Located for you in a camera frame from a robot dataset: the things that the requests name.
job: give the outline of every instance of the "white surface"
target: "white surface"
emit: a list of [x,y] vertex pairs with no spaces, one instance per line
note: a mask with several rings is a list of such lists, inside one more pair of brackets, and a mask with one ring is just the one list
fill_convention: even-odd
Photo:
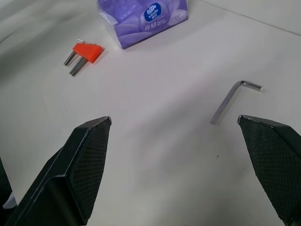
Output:
[[205,0],[205,2],[301,35],[299,0]]
[[[190,9],[187,22],[127,50],[107,35],[93,4],[80,3],[76,17],[49,16],[56,20],[45,20],[52,23],[29,34],[26,46],[19,40],[31,28],[26,22],[0,44],[0,155],[18,202],[76,126],[109,115],[88,225],[283,225],[237,118],[269,118],[301,132],[301,39],[205,3]],[[43,24],[44,15],[35,16]],[[73,78],[63,62],[76,38],[106,51]],[[241,90],[220,126],[210,125],[239,80],[265,91]]]
[[8,200],[3,204],[3,209],[11,209],[17,205],[14,193],[11,193]]

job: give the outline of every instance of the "orange plastic holder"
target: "orange plastic holder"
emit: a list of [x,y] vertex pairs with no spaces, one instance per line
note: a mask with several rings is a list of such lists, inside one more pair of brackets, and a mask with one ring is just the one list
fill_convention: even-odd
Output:
[[102,50],[103,48],[96,44],[77,43],[73,47],[74,52],[86,58],[91,63],[94,63],[94,61],[102,53]]

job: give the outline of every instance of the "metal rod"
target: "metal rod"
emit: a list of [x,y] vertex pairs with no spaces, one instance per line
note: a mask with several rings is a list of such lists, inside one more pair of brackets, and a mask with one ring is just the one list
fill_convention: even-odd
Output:
[[88,62],[88,60],[84,57],[82,57],[77,64],[72,68],[72,70],[69,72],[70,75],[75,76],[82,68],[83,66]]
[[[81,43],[85,43],[85,41],[81,40],[81,39],[77,39],[79,42]],[[66,59],[66,61],[64,62],[65,66],[68,66],[68,64],[71,62],[71,60],[75,57],[76,52],[72,51],[72,53],[68,56],[68,58]]]
[[76,52],[72,51],[72,53],[68,56],[68,58],[66,59],[66,61],[64,62],[65,66],[68,66],[68,64],[70,63],[70,61],[75,57]]
[[211,124],[216,125],[217,121],[219,120],[220,116],[222,115],[222,113],[226,109],[228,103],[230,102],[230,100],[234,96],[235,92],[241,86],[247,87],[249,89],[253,89],[253,90],[256,90],[256,91],[259,91],[259,92],[262,89],[262,86],[255,85],[255,84],[247,82],[247,81],[238,81],[238,82],[236,82],[234,84],[234,86],[232,87],[232,89],[230,90],[230,92],[227,94],[227,96],[224,99],[224,101],[222,102],[221,106],[217,109],[217,111],[215,112],[214,116],[210,120]]

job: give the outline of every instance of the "logo on tissue pack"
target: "logo on tissue pack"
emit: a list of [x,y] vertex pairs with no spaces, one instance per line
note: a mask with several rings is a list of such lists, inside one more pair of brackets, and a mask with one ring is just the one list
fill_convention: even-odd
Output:
[[159,3],[152,4],[144,12],[144,18],[147,22],[153,21],[159,15],[161,15],[161,6],[159,5]]

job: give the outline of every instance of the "plastic wrapping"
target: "plastic wrapping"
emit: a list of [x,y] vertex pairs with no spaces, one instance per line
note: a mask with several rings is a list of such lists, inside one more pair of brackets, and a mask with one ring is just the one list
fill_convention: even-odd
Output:
[[122,48],[188,19],[186,0],[98,0]]

